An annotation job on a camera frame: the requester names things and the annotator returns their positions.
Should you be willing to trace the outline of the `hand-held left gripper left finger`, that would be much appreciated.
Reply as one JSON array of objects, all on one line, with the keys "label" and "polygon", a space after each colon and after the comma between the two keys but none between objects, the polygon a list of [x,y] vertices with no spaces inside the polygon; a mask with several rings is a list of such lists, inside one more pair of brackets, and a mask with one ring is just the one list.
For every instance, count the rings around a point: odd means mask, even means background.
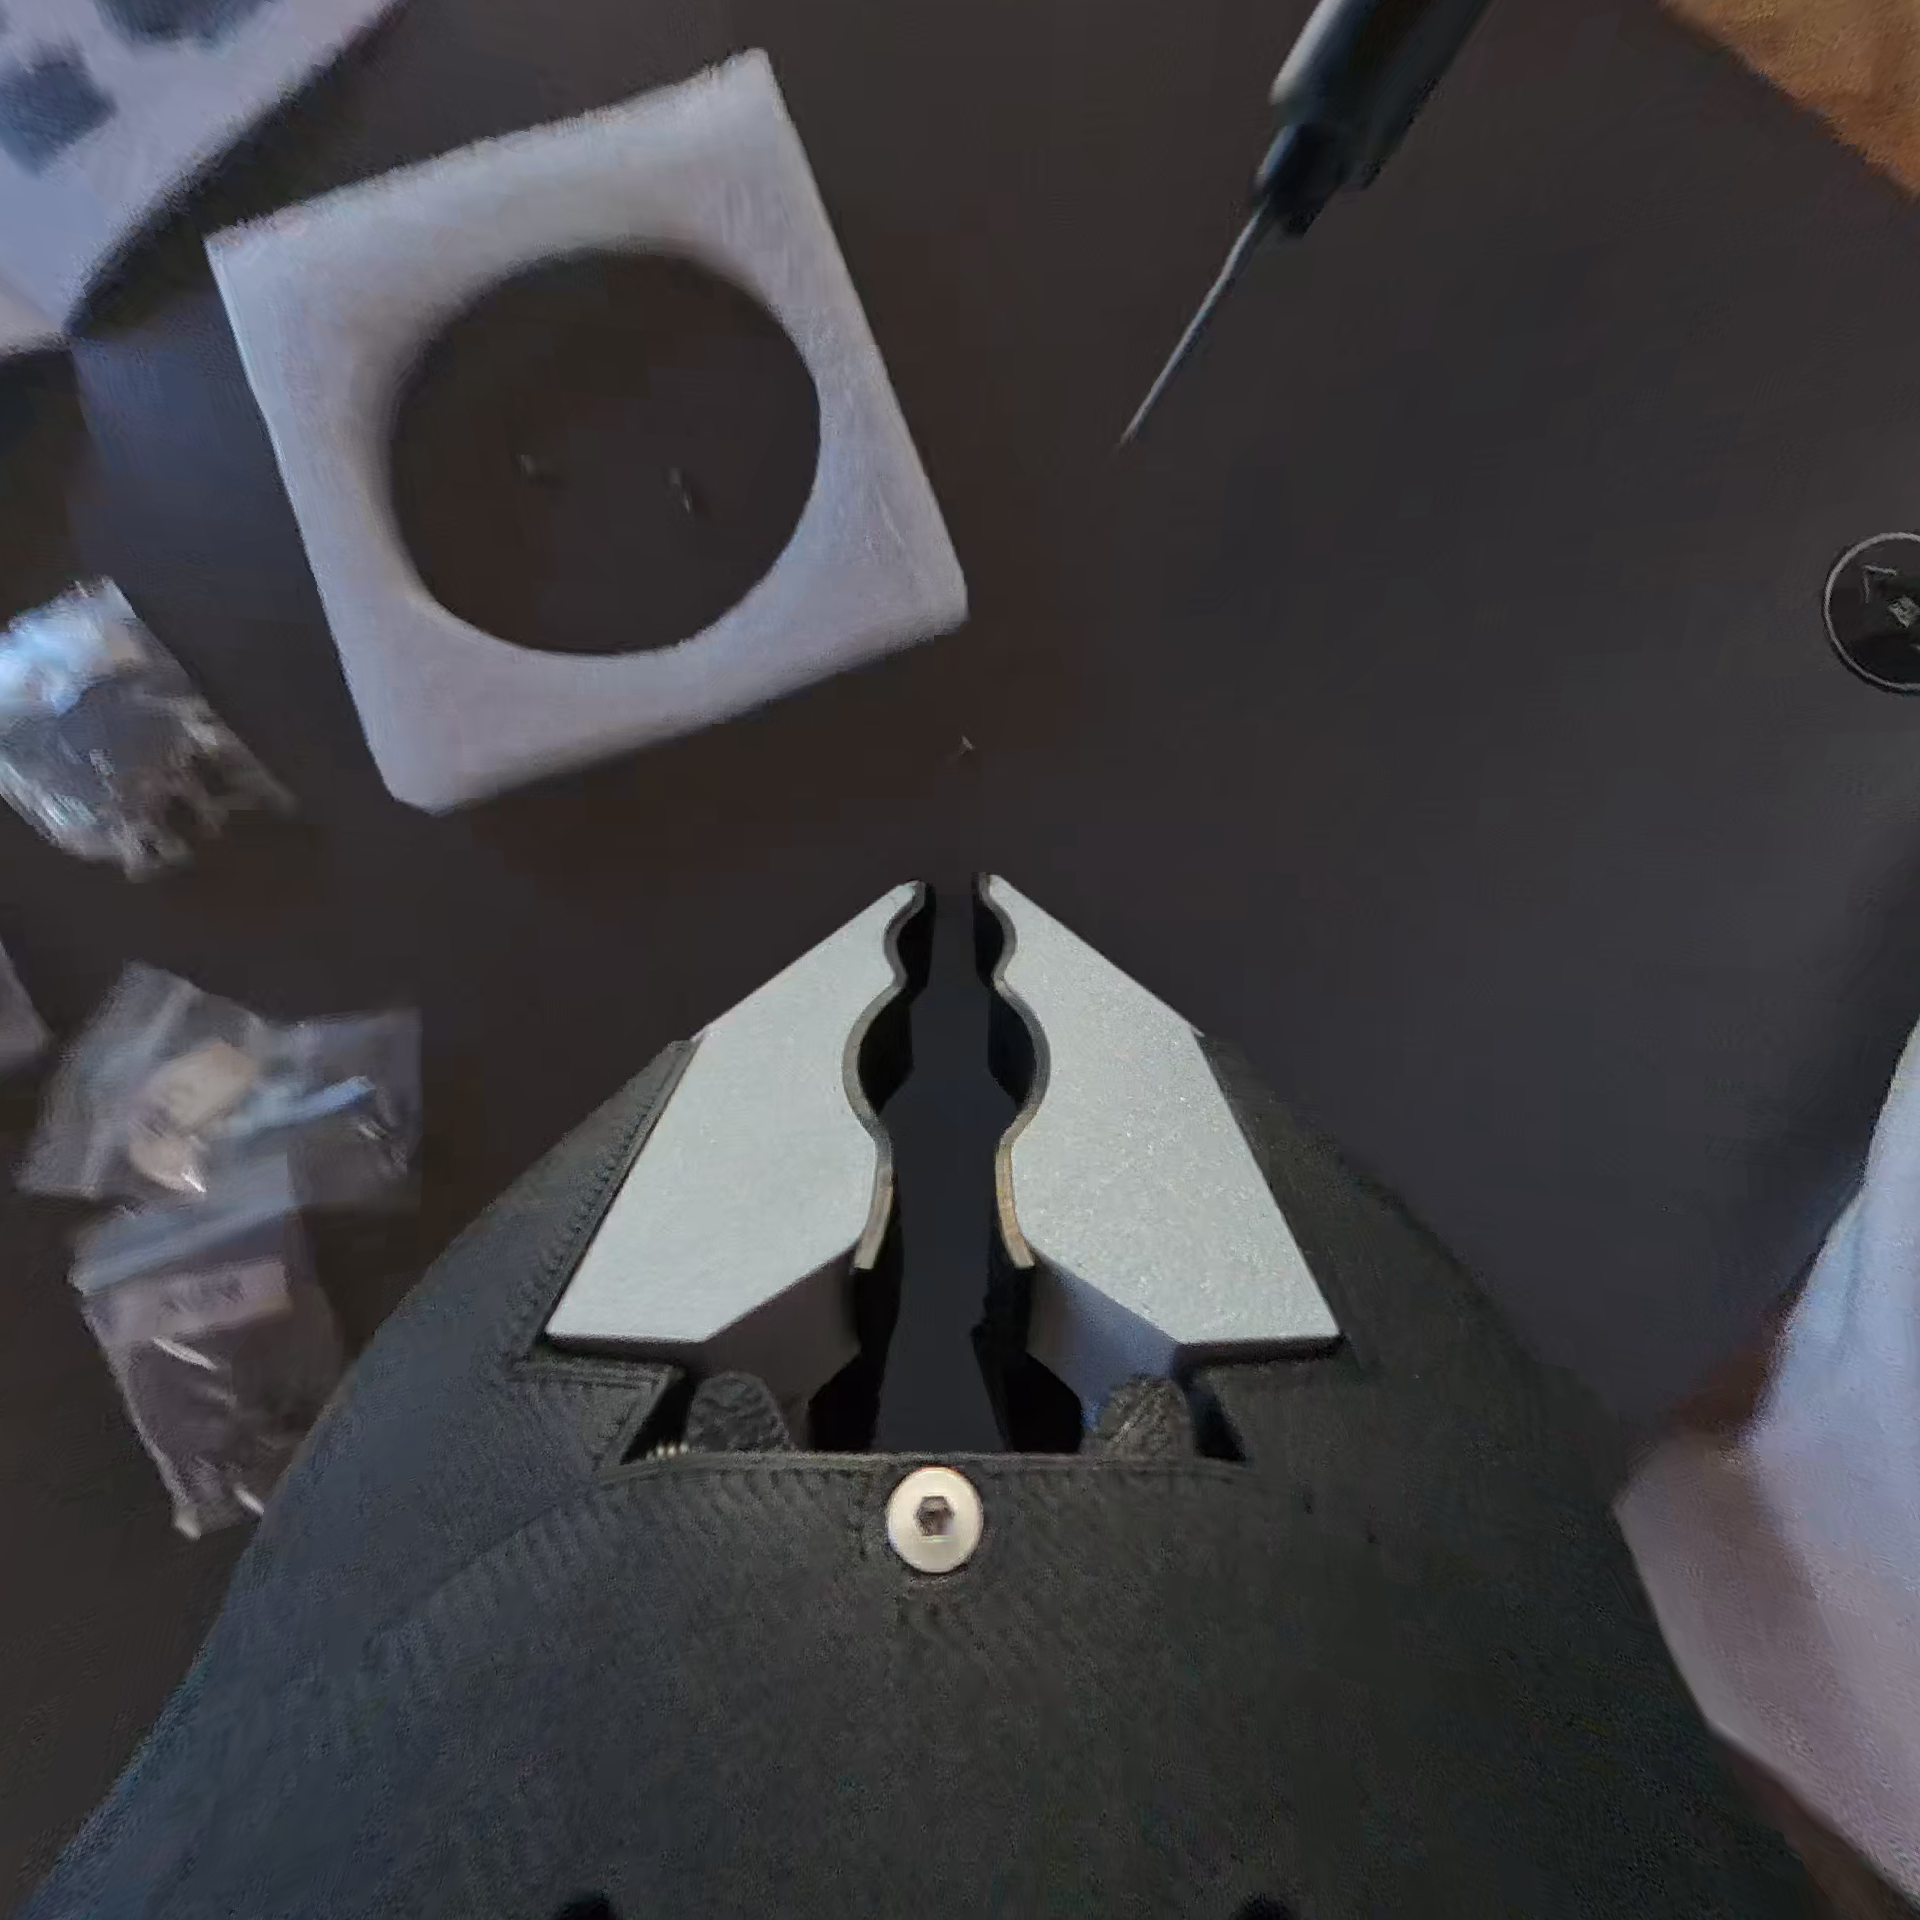
[{"label": "hand-held left gripper left finger", "polygon": [[860,1051],[909,1006],[925,883],[898,883],[690,1040],[546,1316],[594,1357],[755,1374],[789,1417],[860,1357],[893,1223]]}]

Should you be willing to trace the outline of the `white foam frame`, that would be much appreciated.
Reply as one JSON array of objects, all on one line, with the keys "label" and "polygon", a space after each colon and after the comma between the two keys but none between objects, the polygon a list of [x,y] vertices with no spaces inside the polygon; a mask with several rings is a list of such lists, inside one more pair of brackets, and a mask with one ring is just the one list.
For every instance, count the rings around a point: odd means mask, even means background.
[{"label": "white foam frame", "polygon": [[[766,575],[613,661],[444,611],[401,539],[388,423],[417,355],[565,254],[676,254],[797,350],[819,460]],[[956,634],[968,588],[761,46],[684,84],[392,167],[206,237],[239,362],[385,786],[444,817],[773,707]]]}]

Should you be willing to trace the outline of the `black screwdriver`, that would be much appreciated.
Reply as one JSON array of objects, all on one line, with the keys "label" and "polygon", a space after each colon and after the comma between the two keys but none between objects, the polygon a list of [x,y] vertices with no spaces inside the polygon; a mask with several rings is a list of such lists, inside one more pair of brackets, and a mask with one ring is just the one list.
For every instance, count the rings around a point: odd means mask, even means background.
[{"label": "black screwdriver", "polygon": [[1485,21],[1485,0],[1319,0],[1273,84],[1250,214],[1116,445],[1130,445],[1262,242],[1304,237],[1367,191]]}]

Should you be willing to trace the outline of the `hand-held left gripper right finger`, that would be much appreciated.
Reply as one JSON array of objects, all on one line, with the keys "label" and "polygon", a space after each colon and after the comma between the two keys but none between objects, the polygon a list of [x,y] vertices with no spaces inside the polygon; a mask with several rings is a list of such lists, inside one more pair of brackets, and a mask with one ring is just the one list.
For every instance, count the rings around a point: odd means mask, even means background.
[{"label": "hand-held left gripper right finger", "polygon": [[974,1329],[998,1417],[1021,1421],[1031,1374],[1092,1428],[1137,1374],[1332,1352],[1332,1302],[1202,1031],[998,872],[974,967],[1014,1098]]}]

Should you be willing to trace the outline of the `person's white shirt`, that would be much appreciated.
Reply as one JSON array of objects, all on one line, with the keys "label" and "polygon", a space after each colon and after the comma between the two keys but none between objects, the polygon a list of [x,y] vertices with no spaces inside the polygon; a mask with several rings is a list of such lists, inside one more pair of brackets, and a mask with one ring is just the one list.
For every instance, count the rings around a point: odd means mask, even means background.
[{"label": "person's white shirt", "polygon": [[1760,1412],[1734,1438],[1667,1438],[1615,1515],[1709,1726],[1913,1897],[1920,1040]]}]

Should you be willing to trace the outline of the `black round disc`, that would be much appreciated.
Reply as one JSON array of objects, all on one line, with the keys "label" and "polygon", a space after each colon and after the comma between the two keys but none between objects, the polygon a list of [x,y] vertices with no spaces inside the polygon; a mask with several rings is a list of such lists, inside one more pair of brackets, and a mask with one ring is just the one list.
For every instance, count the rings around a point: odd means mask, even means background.
[{"label": "black round disc", "polygon": [[1920,695],[1920,536],[1849,545],[1819,588],[1819,626],[1863,684]]}]

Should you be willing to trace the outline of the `dark brown desk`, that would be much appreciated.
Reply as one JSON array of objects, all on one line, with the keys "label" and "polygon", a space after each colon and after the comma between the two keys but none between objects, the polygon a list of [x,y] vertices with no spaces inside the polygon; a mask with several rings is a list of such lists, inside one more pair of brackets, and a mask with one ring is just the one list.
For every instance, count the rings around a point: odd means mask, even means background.
[{"label": "dark brown desk", "polygon": [[[169,1534],[3,1201],[22,1913],[1817,1913],[1608,1496],[1838,1216],[1913,1029],[1913,699],[1819,575],[1913,531],[1913,209],[1661,6],[1497,6],[1374,191],[1262,251],[1137,445],[1308,6],[406,6],[3,370],[3,611],[116,575],[292,782],[129,889],[3,817],[53,1022],[138,956],[426,1022],[431,1289],[254,1540]],[[956,637],[444,819],[392,806],[196,229],[766,46],[968,582]],[[474,1307],[550,1278],[676,1040],[893,883],[877,1443],[968,1329],[1003,872],[1231,1046],[1359,1362],[1201,1460],[594,1454]]]}]

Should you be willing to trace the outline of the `labelled clear screw bag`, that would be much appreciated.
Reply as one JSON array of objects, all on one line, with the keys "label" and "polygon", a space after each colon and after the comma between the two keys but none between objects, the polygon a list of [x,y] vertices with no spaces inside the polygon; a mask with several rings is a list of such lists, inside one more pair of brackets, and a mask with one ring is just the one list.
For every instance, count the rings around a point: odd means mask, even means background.
[{"label": "labelled clear screw bag", "polygon": [[348,1374],[296,1201],[108,1216],[79,1236],[65,1282],[178,1534],[258,1518]]},{"label": "labelled clear screw bag", "polygon": [[116,582],[0,634],[0,798],[57,852],[161,877],[292,786],[206,707]]}]

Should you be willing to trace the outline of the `printed instruction manual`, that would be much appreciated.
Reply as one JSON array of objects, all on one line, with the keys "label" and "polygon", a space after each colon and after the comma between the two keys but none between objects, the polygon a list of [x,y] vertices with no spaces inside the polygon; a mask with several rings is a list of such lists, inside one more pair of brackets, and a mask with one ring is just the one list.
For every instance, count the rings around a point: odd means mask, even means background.
[{"label": "printed instruction manual", "polygon": [[88,289],[388,0],[3,0],[0,357],[65,350]]}]

